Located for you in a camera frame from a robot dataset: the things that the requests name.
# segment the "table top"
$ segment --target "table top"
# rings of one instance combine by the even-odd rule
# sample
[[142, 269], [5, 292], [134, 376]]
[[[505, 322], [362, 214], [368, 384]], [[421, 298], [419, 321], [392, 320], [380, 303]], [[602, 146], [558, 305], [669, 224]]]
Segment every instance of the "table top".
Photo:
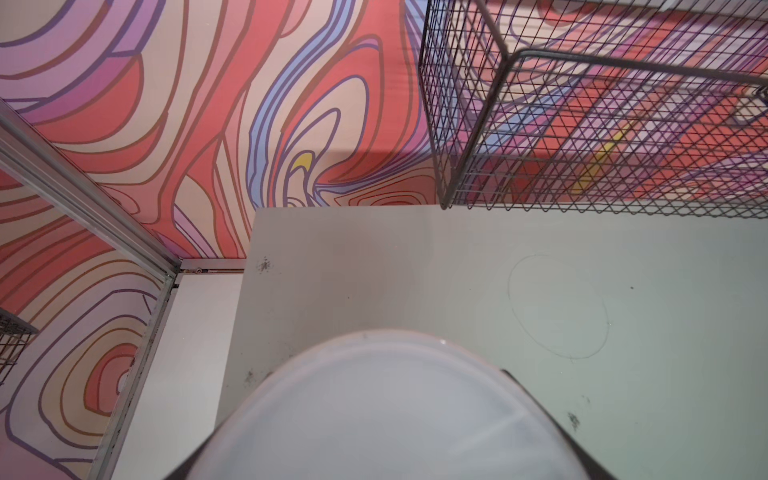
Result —
[[507, 369], [617, 478], [768, 470], [768, 222], [439, 207], [259, 209], [217, 419], [361, 329]]

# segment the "black wire basket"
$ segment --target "black wire basket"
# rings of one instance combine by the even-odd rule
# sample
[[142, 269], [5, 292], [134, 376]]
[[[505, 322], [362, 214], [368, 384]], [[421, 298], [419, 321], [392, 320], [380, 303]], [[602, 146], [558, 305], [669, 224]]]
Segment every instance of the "black wire basket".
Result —
[[768, 2], [562, 4], [430, 1], [442, 207], [768, 217]]
[[32, 325], [0, 308], [0, 386], [37, 333], [38, 330]]

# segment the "white round object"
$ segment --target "white round object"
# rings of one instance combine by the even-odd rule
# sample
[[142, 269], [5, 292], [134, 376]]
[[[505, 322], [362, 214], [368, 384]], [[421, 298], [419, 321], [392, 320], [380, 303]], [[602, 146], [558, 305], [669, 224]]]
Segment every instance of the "white round object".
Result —
[[445, 340], [354, 333], [291, 359], [221, 426], [192, 480], [586, 479], [551, 420]]

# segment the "wire grid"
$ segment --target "wire grid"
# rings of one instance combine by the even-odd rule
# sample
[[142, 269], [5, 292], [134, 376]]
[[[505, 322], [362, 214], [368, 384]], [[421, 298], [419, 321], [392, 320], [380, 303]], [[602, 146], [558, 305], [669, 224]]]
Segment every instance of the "wire grid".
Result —
[[637, 3], [431, 2], [444, 208], [768, 216], [768, 2]]
[[13, 313], [0, 309], [0, 386], [5, 383], [33, 335], [38, 330]]

